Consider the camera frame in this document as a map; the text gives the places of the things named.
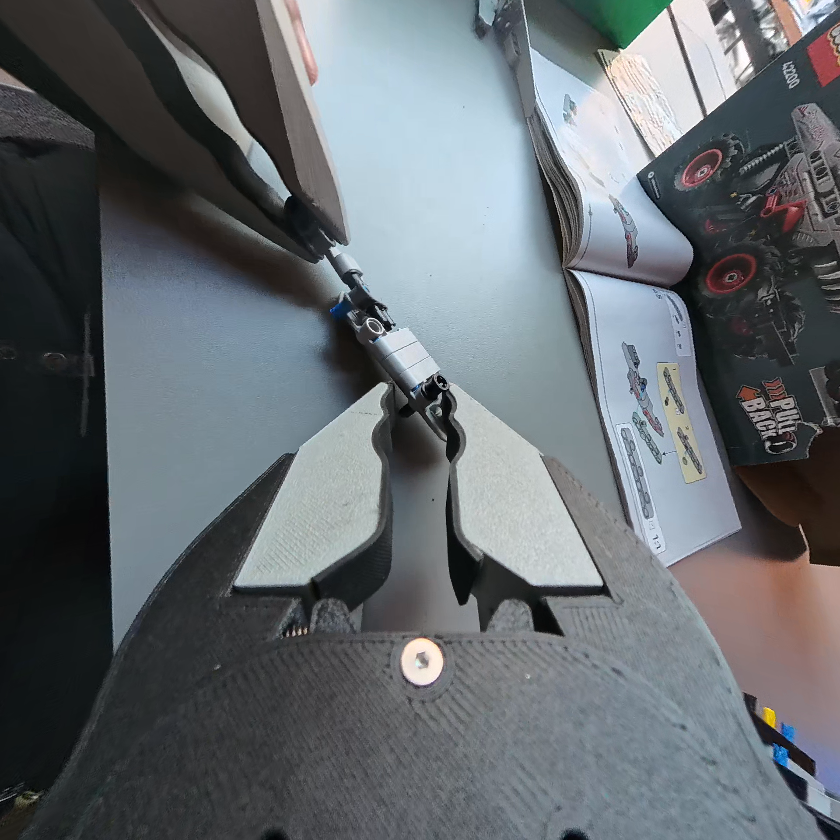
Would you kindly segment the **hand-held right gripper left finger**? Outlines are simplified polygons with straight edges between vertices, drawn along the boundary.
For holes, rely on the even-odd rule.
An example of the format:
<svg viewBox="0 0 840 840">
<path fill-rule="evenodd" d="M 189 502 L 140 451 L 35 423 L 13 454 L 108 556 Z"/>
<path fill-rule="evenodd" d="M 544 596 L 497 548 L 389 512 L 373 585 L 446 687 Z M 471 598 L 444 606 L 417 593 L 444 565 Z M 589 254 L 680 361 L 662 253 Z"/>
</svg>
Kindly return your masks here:
<svg viewBox="0 0 840 840">
<path fill-rule="evenodd" d="M 311 437 L 261 519 L 234 581 L 252 595 L 358 610 L 392 567 L 394 385 L 379 383 Z"/>
</svg>

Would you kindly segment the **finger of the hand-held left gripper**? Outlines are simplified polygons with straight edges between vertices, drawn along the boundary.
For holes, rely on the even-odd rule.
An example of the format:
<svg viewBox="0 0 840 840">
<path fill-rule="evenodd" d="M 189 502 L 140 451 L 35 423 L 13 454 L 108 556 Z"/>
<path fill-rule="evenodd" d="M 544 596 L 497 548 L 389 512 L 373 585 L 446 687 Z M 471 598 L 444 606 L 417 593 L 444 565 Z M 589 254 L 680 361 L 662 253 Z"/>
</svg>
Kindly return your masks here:
<svg viewBox="0 0 840 840">
<path fill-rule="evenodd" d="M 163 25 L 212 68 L 290 194 L 331 238 L 347 245 L 340 183 L 312 95 L 317 68 L 298 3 L 162 1 L 152 6 Z"/>
<path fill-rule="evenodd" d="M 327 232 L 152 3 L 2 2 L 2 68 L 273 244 L 320 261 Z"/>
</svg>

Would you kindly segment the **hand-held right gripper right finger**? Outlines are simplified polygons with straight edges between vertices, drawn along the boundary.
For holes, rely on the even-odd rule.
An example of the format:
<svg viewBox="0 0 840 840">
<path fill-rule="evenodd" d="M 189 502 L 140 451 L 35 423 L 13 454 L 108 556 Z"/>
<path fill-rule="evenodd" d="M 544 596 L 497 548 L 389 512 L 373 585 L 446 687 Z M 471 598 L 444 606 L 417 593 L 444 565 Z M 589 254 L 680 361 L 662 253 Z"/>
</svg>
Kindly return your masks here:
<svg viewBox="0 0 840 840">
<path fill-rule="evenodd" d="M 541 452 L 457 385 L 445 425 L 448 571 L 458 603 L 603 593 Z"/>
</svg>

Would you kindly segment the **grey lego connector with blue pin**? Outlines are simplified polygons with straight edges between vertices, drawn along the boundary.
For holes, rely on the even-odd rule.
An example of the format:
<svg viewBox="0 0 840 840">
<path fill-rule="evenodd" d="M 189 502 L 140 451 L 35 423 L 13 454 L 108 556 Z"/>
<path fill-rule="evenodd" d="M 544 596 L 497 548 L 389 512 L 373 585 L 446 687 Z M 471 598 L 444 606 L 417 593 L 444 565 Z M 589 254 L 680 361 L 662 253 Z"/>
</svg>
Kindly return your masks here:
<svg viewBox="0 0 840 840">
<path fill-rule="evenodd" d="M 332 318 L 349 324 L 361 343 L 372 343 L 392 331 L 395 322 L 387 306 L 371 293 L 355 261 L 337 247 L 327 252 L 327 259 L 346 286 L 330 309 Z"/>
</svg>

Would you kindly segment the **grey lego block with curved panel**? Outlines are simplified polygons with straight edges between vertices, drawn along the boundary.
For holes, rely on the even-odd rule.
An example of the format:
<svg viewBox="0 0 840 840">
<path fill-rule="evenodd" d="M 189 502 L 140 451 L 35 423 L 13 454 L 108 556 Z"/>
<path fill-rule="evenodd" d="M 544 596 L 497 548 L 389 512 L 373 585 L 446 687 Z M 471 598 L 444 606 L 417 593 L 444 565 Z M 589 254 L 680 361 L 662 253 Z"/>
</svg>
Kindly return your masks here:
<svg viewBox="0 0 840 840">
<path fill-rule="evenodd" d="M 449 381 L 414 333 L 407 328 L 386 330 L 383 322 L 364 315 L 356 337 L 405 397 L 398 410 L 400 417 L 420 416 L 446 441 L 451 411 Z"/>
</svg>

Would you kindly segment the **open lego instruction booklet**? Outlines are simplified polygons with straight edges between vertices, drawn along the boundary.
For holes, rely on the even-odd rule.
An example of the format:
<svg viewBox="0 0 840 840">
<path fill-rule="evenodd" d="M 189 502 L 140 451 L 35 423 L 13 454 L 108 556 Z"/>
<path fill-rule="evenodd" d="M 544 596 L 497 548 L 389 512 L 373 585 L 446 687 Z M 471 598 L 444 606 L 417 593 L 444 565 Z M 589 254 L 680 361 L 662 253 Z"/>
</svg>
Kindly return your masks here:
<svg viewBox="0 0 840 840">
<path fill-rule="evenodd" d="M 623 510 L 669 567 L 741 529 L 672 290 L 692 248 L 637 179 L 608 98 L 527 39 L 511 64 Z"/>
</svg>

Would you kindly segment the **black lego set box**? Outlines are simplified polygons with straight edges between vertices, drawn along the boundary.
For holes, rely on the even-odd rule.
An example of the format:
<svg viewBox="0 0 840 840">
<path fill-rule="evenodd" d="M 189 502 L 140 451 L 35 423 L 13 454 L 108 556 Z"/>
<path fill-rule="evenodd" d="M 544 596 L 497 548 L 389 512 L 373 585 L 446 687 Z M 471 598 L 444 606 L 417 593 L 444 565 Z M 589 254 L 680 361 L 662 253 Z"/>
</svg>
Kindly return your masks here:
<svg viewBox="0 0 840 840">
<path fill-rule="evenodd" d="M 676 287 L 734 466 L 838 427 L 838 11 L 638 174 L 690 241 Z"/>
</svg>

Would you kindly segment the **green box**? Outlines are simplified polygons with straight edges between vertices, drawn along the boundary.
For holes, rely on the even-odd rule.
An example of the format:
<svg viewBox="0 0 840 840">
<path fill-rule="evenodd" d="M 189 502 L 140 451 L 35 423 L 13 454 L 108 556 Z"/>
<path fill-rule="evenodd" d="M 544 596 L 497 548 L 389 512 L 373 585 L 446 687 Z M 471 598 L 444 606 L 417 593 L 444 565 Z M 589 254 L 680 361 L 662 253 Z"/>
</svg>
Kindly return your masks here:
<svg viewBox="0 0 840 840">
<path fill-rule="evenodd" d="M 656 18 L 667 13 L 670 33 L 679 41 L 676 20 L 667 1 L 560 1 L 603 44 L 624 49 Z"/>
</svg>

